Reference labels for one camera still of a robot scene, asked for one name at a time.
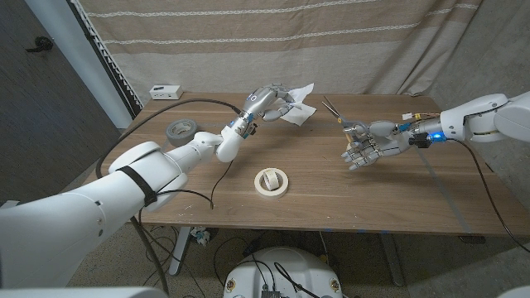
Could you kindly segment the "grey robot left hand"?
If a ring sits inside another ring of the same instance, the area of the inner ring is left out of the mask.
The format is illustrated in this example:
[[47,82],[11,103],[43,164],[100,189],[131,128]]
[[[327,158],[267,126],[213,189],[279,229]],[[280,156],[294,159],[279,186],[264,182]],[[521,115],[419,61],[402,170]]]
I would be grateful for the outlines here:
[[294,107],[295,99],[289,94],[290,91],[282,84],[270,84],[254,90],[228,127],[243,138],[253,135],[257,127],[253,123],[255,119],[273,122]]

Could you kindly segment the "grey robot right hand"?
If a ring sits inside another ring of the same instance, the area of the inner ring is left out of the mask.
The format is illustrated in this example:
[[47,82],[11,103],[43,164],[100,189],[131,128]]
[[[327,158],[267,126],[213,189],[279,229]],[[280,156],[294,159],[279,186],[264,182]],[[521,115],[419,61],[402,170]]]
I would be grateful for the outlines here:
[[402,124],[350,122],[343,127],[350,143],[341,157],[345,162],[351,162],[351,171],[371,165],[383,156],[395,156],[411,147],[428,148],[434,142],[446,140],[439,118]]

